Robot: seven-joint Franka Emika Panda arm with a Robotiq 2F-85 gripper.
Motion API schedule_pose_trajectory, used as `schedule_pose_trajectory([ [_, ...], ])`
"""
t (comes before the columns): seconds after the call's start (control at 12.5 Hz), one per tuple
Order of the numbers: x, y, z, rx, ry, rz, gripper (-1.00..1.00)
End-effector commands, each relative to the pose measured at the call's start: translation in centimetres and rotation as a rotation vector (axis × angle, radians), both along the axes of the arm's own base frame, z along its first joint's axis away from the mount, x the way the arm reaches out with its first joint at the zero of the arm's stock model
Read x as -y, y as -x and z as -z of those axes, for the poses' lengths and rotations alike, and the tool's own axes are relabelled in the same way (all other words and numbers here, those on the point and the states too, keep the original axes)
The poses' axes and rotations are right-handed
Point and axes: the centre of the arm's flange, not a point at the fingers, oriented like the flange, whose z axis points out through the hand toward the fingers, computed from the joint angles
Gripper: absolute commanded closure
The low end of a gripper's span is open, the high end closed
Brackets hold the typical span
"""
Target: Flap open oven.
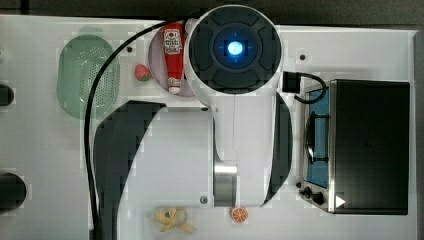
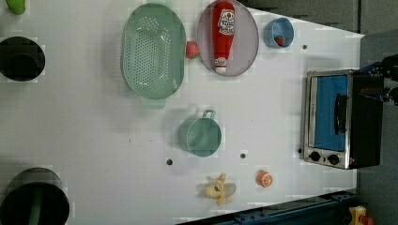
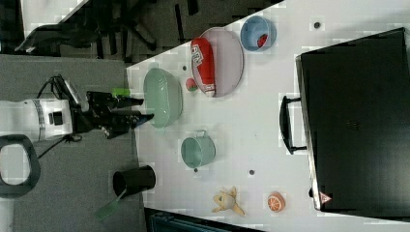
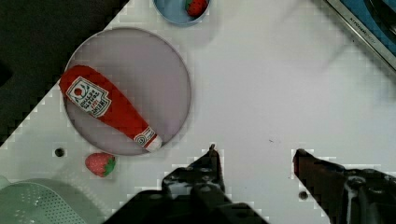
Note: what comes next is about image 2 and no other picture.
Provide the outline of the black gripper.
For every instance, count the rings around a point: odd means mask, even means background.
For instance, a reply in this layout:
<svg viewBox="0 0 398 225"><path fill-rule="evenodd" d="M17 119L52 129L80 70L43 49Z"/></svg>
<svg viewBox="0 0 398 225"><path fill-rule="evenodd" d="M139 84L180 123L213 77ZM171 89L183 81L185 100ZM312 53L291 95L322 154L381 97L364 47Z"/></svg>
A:
<svg viewBox="0 0 398 225"><path fill-rule="evenodd" d="M376 61L371 65L362 67L360 74L375 78L381 82L380 87L368 87L360 90L360 94L367 98L372 98L382 102L392 101L394 105L398 104L398 89L396 87L386 87L385 80L398 82L398 55L394 54Z"/></svg>

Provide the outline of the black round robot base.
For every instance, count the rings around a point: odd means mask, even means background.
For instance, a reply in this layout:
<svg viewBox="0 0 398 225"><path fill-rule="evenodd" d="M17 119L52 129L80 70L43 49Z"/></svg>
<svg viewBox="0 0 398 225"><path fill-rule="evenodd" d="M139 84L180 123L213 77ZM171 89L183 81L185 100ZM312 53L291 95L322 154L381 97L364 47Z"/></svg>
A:
<svg viewBox="0 0 398 225"><path fill-rule="evenodd" d="M9 37L0 43L0 72L16 82L36 79L45 69L42 48L27 37Z"/></svg>

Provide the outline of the black cylinder robot base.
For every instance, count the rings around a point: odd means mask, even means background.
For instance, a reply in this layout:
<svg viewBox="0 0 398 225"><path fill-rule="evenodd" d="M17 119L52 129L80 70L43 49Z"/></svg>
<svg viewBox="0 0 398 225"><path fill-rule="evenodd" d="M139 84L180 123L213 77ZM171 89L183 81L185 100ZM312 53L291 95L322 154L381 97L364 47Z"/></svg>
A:
<svg viewBox="0 0 398 225"><path fill-rule="evenodd" d="M1 203L1 225L67 225L70 204L60 177L46 168L20 172Z"/></svg>

